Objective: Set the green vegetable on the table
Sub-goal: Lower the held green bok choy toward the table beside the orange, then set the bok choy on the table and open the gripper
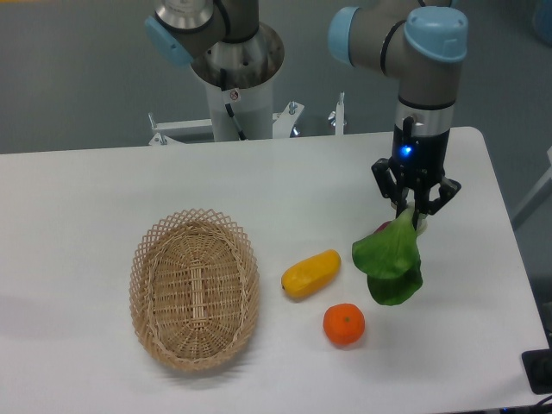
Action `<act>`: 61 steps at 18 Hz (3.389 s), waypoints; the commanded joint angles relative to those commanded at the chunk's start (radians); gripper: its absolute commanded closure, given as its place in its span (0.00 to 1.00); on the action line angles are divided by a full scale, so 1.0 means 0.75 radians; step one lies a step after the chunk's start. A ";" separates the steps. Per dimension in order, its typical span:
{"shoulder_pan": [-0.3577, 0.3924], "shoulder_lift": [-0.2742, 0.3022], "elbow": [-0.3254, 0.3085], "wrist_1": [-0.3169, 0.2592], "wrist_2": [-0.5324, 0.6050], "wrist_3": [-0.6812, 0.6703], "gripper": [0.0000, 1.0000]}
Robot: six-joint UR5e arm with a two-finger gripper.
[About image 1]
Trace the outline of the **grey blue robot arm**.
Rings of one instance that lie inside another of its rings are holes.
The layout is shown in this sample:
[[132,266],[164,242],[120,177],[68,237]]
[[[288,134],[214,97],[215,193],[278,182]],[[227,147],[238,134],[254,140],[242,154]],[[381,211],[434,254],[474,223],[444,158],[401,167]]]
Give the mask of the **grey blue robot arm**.
[[[285,51],[257,2],[161,1],[145,29],[160,55],[204,83],[217,141],[276,136],[273,81]],[[443,163],[467,32],[466,16],[449,1],[375,1],[340,9],[329,25],[336,60],[399,82],[392,153],[372,171],[397,212],[413,208],[414,226],[461,188]]]

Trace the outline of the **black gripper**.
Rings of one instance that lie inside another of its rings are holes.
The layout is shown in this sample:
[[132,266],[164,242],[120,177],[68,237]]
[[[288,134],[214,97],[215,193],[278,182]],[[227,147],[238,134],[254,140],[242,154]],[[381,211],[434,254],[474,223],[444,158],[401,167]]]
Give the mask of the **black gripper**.
[[392,156],[372,165],[373,176],[383,198],[396,210],[407,208],[408,191],[414,185],[414,228],[435,215],[461,190],[461,183],[445,175],[444,161],[450,130],[439,135],[415,135],[415,119],[407,116],[395,126]]

